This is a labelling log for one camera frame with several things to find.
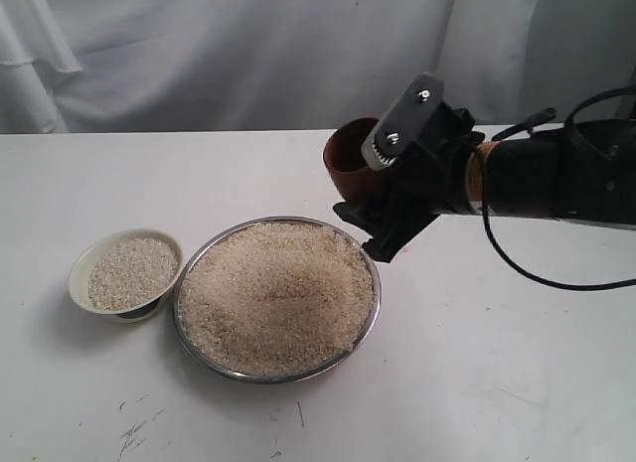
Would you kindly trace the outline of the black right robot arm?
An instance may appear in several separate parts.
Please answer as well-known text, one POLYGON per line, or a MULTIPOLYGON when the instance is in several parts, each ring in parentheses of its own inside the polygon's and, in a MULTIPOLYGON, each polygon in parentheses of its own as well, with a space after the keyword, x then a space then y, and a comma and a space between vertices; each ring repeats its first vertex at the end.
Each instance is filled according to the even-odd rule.
POLYGON ((444 214, 557 220, 632 230, 635 227, 635 123, 581 122, 576 130, 597 146, 580 155, 565 128, 522 139, 486 140, 464 108, 439 104, 409 137, 395 126, 403 151, 374 170, 363 142, 380 134, 378 120, 361 118, 338 129, 323 159, 342 197, 334 211, 369 235, 365 252, 390 262, 444 214))

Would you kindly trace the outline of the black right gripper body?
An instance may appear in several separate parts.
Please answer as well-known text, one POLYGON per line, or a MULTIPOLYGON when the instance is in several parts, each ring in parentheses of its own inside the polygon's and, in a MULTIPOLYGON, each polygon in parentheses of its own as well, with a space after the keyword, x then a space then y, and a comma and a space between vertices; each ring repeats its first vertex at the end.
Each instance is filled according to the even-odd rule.
POLYGON ((466 147, 479 143, 468 109, 441 103, 417 138, 389 168, 379 197, 385 201, 386 233, 400 232, 402 247, 442 210, 452 209, 453 174, 466 147))

